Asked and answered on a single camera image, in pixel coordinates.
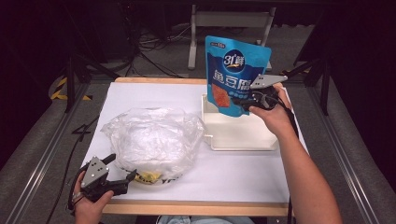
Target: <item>blue snack bag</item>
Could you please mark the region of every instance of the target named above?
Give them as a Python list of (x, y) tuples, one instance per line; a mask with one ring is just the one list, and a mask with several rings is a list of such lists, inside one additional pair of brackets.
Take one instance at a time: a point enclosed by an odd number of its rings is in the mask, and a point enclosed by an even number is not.
[(210, 35), (205, 39), (205, 50), (207, 101), (221, 114), (231, 117), (248, 115), (231, 98), (251, 98), (250, 84), (265, 72), (271, 50)]

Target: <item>plastic bag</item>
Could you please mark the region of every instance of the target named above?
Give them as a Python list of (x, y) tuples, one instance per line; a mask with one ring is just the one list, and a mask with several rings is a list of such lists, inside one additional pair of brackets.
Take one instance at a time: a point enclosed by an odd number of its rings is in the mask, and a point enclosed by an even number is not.
[(193, 114), (173, 108), (133, 108), (105, 124), (117, 167), (145, 184), (176, 180), (194, 164), (205, 125)]
[(240, 117), (249, 114), (231, 98), (251, 97), (250, 84), (264, 74), (271, 50), (233, 39), (207, 36), (206, 79), (207, 101), (214, 104), (221, 114)]

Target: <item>white box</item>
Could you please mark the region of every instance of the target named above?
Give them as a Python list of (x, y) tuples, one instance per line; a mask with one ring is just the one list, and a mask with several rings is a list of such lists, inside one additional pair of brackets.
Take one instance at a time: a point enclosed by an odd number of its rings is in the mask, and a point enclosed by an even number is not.
[(202, 120), (206, 126), (205, 141), (213, 150), (276, 150), (276, 136), (264, 121), (251, 114), (239, 118), (229, 117), (202, 96)]

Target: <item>hand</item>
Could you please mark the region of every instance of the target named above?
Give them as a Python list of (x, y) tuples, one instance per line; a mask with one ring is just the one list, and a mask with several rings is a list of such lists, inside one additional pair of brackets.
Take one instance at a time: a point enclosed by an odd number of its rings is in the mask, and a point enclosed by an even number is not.
[[(275, 84), (274, 88), (285, 106), (287, 108), (291, 108), (290, 101), (286, 96), (285, 90), (282, 89), (282, 85), (280, 83)], [(286, 113), (285, 109), (280, 105), (276, 105), (276, 107), (272, 110), (263, 110), (256, 106), (251, 106), (249, 108), (249, 111), (263, 119), (268, 130), (277, 137), (279, 137), (282, 133), (287, 133), (289, 131), (294, 132), (288, 114)]]
[[(81, 192), (81, 181), (85, 175), (85, 171), (78, 176), (78, 181), (76, 182), (74, 188), (74, 194)], [(102, 197), (93, 203), (83, 195), (77, 197), (73, 203), (76, 208), (76, 224), (98, 224), (102, 217), (102, 211), (106, 204), (113, 197), (114, 192), (112, 190), (106, 192)]]

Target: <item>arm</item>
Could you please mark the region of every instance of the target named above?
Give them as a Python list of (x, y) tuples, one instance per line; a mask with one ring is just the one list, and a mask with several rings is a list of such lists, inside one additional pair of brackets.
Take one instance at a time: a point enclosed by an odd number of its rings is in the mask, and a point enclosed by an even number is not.
[[(291, 108), (285, 91), (275, 86), (286, 107)], [(300, 223), (342, 223), (337, 202), (329, 184), (306, 153), (291, 127), (285, 110), (277, 105), (271, 111), (252, 106), (250, 112), (262, 118), (279, 141), (294, 214)]]
[[(81, 192), (81, 181), (85, 172), (78, 176), (78, 181), (75, 185), (74, 194)], [(76, 198), (73, 203), (76, 208), (76, 224), (98, 224), (102, 217), (102, 211), (106, 204), (113, 197), (114, 192), (106, 192), (96, 203), (91, 202), (83, 195)]]

